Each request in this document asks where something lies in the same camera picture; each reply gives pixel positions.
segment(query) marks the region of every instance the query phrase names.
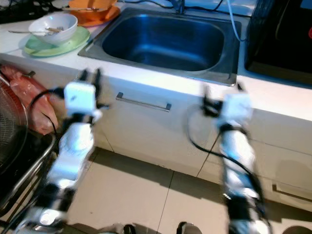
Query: metal handle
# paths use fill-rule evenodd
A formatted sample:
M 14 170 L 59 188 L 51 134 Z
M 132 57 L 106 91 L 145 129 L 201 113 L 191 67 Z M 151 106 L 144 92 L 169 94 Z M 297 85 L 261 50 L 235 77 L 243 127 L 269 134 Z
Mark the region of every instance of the metal handle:
M 152 108 L 152 109 L 155 109 L 155 110 L 165 111 L 165 112 L 169 112 L 170 109 L 171 109 L 171 104 L 169 104 L 169 103 L 167 103 L 167 106 L 166 106 L 166 107 L 162 107 L 162 106 L 157 106 L 157 105 L 153 105 L 153 104 L 148 104 L 148 103 L 141 102 L 141 101 L 130 100 L 130 99 L 127 99 L 127 98 L 123 98 L 122 96 L 123 96 L 123 93 L 122 93 L 122 92 L 119 92 L 118 95 L 117 95 L 117 97 L 116 97 L 116 100 L 118 100 L 118 101 L 124 101 L 124 102 L 127 102 L 127 103 L 139 105 L 139 106 L 144 106 L 144 107 Z
M 31 71 L 27 74 L 23 74 L 24 77 L 27 77 L 27 78 L 32 78 L 36 73 L 34 71 Z
M 46 33 L 45 31 L 12 31 L 12 30 L 8 30 L 9 33 Z
M 283 194 L 283 195 L 287 195 L 287 196 L 290 196 L 290 197 L 294 197 L 294 198 L 297 198 L 297 199 L 300 199 L 300 200 L 303 200 L 303 201 L 312 202 L 311 199 L 308 199 L 308 198 L 306 198 L 306 197 L 294 195 L 294 194 L 291 194 L 291 193 L 288 193 L 288 192 L 279 190 L 279 189 L 277 188 L 277 184 L 273 184 L 273 185 L 272 185 L 272 190 L 273 190 L 273 192 L 276 192 L 276 193 L 279 193 L 279 194 Z

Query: faucet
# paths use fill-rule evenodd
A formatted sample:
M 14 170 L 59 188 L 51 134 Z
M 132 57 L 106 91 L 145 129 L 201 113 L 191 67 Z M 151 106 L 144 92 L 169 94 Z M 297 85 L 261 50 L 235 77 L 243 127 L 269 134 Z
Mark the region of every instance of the faucet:
M 170 0 L 178 14 L 184 14 L 185 0 Z

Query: floor tile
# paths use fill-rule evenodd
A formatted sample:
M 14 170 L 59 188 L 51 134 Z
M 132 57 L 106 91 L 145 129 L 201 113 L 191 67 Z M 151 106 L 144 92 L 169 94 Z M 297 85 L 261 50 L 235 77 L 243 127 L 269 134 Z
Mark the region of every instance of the floor tile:
M 87 233 L 121 222 L 155 234 L 173 171 L 101 150 L 69 211 L 69 224 Z
M 76 228 L 73 228 L 73 227 L 71 227 L 69 225 L 66 225 L 64 227 L 64 230 L 63 230 L 62 234 L 85 234 L 85 233 L 82 232 L 82 231 L 79 231 Z
M 158 232 L 174 234 L 181 221 L 203 234 L 226 233 L 227 211 L 220 187 L 189 175 L 174 173 Z
M 15 203 L 12 207 L 12 209 L 10 209 L 10 211 L 8 213 L 6 213 L 4 216 L 2 216 L 0 218 L 0 220 L 3 221 L 9 221 L 12 219 L 12 217 L 17 214 L 21 209 L 23 208 L 22 205 L 19 205 L 18 203 Z
M 158 232 L 174 234 L 181 221 L 194 223 L 203 234 L 227 234 L 228 216 L 217 184 L 174 173 Z M 312 213 L 267 201 L 269 219 L 275 234 L 291 226 L 312 230 Z

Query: stainless steel sink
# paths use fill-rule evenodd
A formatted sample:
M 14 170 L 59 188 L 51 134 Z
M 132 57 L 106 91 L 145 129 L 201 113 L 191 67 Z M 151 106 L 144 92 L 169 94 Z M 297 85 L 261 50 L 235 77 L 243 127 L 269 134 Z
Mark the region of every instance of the stainless steel sink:
M 232 85 L 238 49 L 230 21 L 127 8 L 79 55 Z

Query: white cabinet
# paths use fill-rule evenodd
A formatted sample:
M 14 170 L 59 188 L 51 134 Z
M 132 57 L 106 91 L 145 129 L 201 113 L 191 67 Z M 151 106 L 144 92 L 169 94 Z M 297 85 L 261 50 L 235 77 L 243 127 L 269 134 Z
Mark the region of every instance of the white cabinet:
M 74 69 L 56 69 L 55 66 L 45 66 L 45 68 L 38 67 L 35 64 L 27 63 L 27 64 L 17 64 L 17 63 L 8 63 L 4 62 L 5 64 L 13 65 L 21 70 L 26 72 L 35 71 L 36 74 L 34 75 L 34 79 L 36 79 L 40 84 L 42 84 L 47 89 L 53 89 L 56 87 L 65 87 L 66 84 L 73 81 L 77 78 L 77 75 L 80 71 Z M 57 118 L 59 125 L 61 126 L 63 119 L 66 117 L 66 111 L 64 106 L 63 100 L 58 100 L 57 98 L 54 100 L 50 100 Z M 105 133 L 102 131 L 103 128 L 103 120 L 100 119 L 99 122 L 96 123 L 96 128 L 94 129 L 94 136 L 95 136 L 95 146 L 100 148 L 110 150 L 110 144 L 105 136 Z
M 254 140 L 251 145 L 265 198 L 312 211 L 312 156 Z M 222 184 L 222 171 L 221 160 L 209 156 L 198 177 Z
M 111 78 L 108 83 L 103 94 L 110 94 L 112 108 L 104 112 L 103 131 L 113 150 L 197 176 L 206 153 L 187 140 L 185 120 L 187 109 L 201 99 L 120 79 Z M 192 135 L 209 147 L 211 120 L 201 112 L 191 120 Z

